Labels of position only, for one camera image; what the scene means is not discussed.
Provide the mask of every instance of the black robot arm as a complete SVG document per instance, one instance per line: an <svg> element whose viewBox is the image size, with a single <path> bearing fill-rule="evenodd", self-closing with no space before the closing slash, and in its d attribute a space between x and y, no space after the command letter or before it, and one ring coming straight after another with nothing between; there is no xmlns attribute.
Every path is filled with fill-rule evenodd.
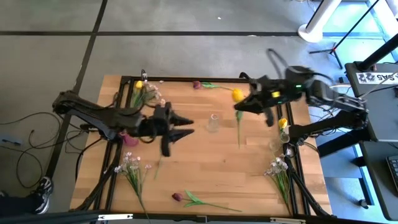
<svg viewBox="0 0 398 224"><path fill-rule="evenodd" d="M72 91L65 91L59 94L52 106L57 114L70 114L86 121L107 140L118 138L121 132L137 138L147 136L154 139L162 136L160 148L163 156L170 156L170 142L176 142L193 132L193 129L173 128L192 124L193 121L175 114L170 102L165 106L156 105L153 115L146 117L141 114L140 108L102 107L80 98Z"/></svg>

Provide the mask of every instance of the white flower cluster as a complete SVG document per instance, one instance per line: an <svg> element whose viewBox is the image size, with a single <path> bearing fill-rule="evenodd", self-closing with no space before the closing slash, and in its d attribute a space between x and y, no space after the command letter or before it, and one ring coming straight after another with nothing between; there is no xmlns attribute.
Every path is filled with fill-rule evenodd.
<svg viewBox="0 0 398 224"><path fill-rule="evenodd" d="M155 86L155 85L149 83L147 80L145 80L144 87L145 87L147 93L150 93L153 91L155 92L155 99L160 102L160 105L164 106L166 104L166 101L162 98L162 94L160 93L157 86Z"/></svg>
<svg viewBox="0 0 398 224"><path fill-rule="evenodd" d="M264 175L276 175L279 174L280 172L284 172L287 170L287 164L286 162L283 161L284 157L291 157L292 156L292 150L287 149L286 150L286 155L281 154L279 157L276 157L274 161L271 162L270 168L267 169L264 173Z"/></svg>
<svg viewBox="0 0 398 224"><path fill-rule="evenodd" d="M125 153L123 157L123 163L117 167L114 168L114 171L116 173L123 173L123 174L128 174L130 172L134 172L135 170L140 168L140 160L141 158L138 157L132 157L131 152ZM150 169L152 166L151 165L146 165L145 169Z"/></svg>

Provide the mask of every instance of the white stand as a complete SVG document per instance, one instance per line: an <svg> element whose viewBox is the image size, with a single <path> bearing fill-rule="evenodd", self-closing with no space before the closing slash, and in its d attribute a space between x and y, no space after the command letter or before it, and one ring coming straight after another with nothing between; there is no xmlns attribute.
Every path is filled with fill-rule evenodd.
<svg viewBox="0 0 398 224"><path fill-rule="evenodd" d="M298 35L307 42L316 43L323 38L323 27L336 10L341 0L323 0L310 22L298 28Z"/></svg>

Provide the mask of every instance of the yellow tulip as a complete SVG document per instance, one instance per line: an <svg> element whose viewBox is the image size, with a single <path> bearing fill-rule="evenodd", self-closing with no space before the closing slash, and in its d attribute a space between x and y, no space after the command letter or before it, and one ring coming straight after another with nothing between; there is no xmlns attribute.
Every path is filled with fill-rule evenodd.
<svg viewBox="0 0 398 224"><path fill-rule="evenodd" d="M240 89L234 89L234 90L232 91L232 99L233 99L235 102L237 102L237 103L239 103L240 101L242 101L242 100L244 99L242 90L240 90Z"/></svg>
<svg viewBox="0 0 398 224"><path fill-rule="evenodd" d="M142 88L142 81L136 82L136 89L140 90Z"/></svg>
<svg viewBox="0 0 398 224"><path fill-rule="evenodd" d="M287 119L286 118L282 118L278 121L278 125L280 129L284 129L287 126Z"/></svg>

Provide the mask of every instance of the flower stem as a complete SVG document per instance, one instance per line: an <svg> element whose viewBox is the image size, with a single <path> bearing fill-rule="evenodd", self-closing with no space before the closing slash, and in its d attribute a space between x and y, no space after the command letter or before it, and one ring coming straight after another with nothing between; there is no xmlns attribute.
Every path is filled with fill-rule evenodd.
<svg viewBox="0 0 398 224"><path fill-rule="evenodd" d="M232 211L235 211L235 212L242 212L242 211L237 210L237 209L227 208L227 207L223 207L223 206L219 206L219 205L213 205L213 204L206 203L206 202L203 202L203 204L204 205L210 205L210 206L217 207L217 208L228 209L228 210L232 210Z"/></svg>
<svg viewBox="0 0 398 224"><path fill-rule="evenodd" d="M227 88L227 87L223 87L223 86L218 86L218 88L223 88L223 89L225 89L225 90L231 90L231 91L233 91L233 89Z"/></svg>
<svg viewBox="0 0 398 224"><path fill-rule="evenodd" d="M241 125L240 121L238 121L238 147L241 148Z"/></svg>
<svg viewBox="0 0 398 224"><path fill-rule="evenodd" d="M162 157L163 157L163 156L160 155L159 163L158 163L157 168L156 168L156 173L155 173L154 180L156 180L157 174L159 173L160 165L162 164Z"/></svg>
<svg viewBox="0 0 398 224"><path fill-rule="evenodd" d="M141 204L141 207L142 207L142 209L143 209L145 215L147 216L147 219L148 219L149 224L152 224L152 223L150 222L150 219L149 219L147 210L146 210L145 207L144 207L144 203L142 202L141 196L138 196L138 201L139 201L139 203Z"/></svg>

